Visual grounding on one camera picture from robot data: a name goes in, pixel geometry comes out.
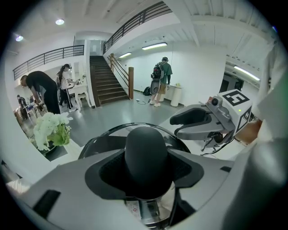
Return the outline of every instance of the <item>green leaves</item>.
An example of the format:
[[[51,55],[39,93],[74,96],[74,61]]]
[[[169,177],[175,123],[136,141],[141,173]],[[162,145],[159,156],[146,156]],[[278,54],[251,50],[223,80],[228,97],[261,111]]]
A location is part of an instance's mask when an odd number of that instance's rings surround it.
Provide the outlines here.
[[[59,124],[56,132],[47,137],[48,140],[53,141],[54,146],[63,146],[69,143],[70,130],[63,124]]]

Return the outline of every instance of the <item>handrail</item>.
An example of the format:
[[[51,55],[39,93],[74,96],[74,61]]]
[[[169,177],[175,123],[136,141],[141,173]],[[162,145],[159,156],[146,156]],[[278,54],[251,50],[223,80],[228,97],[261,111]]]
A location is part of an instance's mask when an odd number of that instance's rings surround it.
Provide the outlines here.
[[[172,10],[163,2],[158,2],[147,9],[141,11],[130,20],[128,20],[123,26],[121,26],[105,43],[104,45],[104,52],[106,53],[107,50],[113,46],[120,38],[122,38],[125,34],[130,32],[131,30],[135,29],[136,27],[140,26],[141,24],[162,16],[166,13],[171,13]]]
[[[32,69],[45,65],[46,63],[56,61],[58,59],[81,55],[84,55],[84,45],[67,46],[48,51],[29,59],[28,61],[13,69],[14,80],[31,71]]]
[[[128,86],[128,96],[130,99],[133,99],[133,91],[134,91],[134,68],[133,67],[129,67],[128,68],[128,73],[126,72],[126,70],[124,70],[124,68],[122,67],[122,65],[119,63],[119,61],[117,61],[114,57],[114,54],[112,53],[110,56],[107,57],[108,60],[110,61],[110,68],[112,70],[112,72],[114,73],[114,69],[118,72],[118,74],[120,75],[120,77],[122,78],[122,80],[125,82],[125,84]]]
[[[126,72],[126,70],[124,70],[123,66],[119,63],[119,61],[116,60],[115,57],[113,57],[113,56],[112,56],[112,61],[113,61],[114,63],[115,63],[115,61],[116,61],[115,65],[118,64],[118,65],[121,67],[121,69],[126,73],[127,77],[125,76],[125,74],[124,74],[122,71],[121,71],[121,73],[122,73],[122,74],[124,75],[124,77],[128,80],[128,76],[129,76],[129,75],[128,75],[128,73]]]
[[[120,75],[120,77],[122,78],[121,74],[119,73],[118,69],[115,68],[115,70],[118,72],[118,74]],[[122,78],[122,80],[125,82],[125,84],[129,87],[128,83],[126,83],[126,81],[124,80],[124,78]]]

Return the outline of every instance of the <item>wooden stairs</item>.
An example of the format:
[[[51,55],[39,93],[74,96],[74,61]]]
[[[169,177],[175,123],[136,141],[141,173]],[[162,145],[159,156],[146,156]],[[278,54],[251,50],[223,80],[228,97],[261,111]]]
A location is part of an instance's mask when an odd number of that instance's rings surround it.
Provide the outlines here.
[[[90,71],[94,98],[98,96],[100,105],[129,99],[103,56],[90,56]]]

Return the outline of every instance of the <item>sneaker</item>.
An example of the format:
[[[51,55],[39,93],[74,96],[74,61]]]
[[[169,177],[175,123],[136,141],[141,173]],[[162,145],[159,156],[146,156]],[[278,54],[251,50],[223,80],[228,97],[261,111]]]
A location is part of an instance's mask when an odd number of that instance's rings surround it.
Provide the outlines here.
[[[69,110],[69,112],[74,112],[77,108],[73,107]]]

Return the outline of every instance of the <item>white table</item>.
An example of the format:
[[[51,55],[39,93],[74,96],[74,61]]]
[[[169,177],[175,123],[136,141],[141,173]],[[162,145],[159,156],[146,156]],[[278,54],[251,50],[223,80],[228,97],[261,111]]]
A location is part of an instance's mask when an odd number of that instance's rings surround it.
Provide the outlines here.
[[[160,102],[164,101],[164,98],[171,100],[171,106],[177,107],[179,100],[181,98],[181,89],[183,87],[170,85],[170,89],[166,90],[166,94],[162,94],[160,98]]]
[[[82,107],[81,98],[86,98],[86,101],[88,102],[89,107],[90,108],[92,107],[92,105],[90,104],[90,99],[89,99],[87,87],[88,87],[87,84],[79,84],[79,85],[75,85],[73,88],[79,111],[81,111],[81,107]]]

